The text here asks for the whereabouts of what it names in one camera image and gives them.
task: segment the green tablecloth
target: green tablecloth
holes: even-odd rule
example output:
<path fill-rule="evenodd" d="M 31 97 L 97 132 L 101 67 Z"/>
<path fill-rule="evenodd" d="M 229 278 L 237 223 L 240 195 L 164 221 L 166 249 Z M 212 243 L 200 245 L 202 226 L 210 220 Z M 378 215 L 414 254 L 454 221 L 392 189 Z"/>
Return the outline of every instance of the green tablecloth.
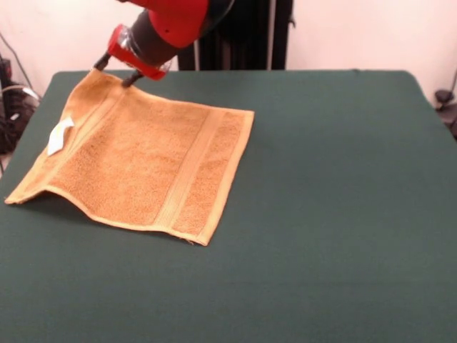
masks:
<path fill-rule="evenodd" d="M 53 78 L 2 198 L 83 76 Z M 411 75 L 179 72 L 137 86 L 256 111 L 210 245 L 105 227 L 58 197 L 1 203 L 0 342 L 457 340 L 457 146 Z"/>

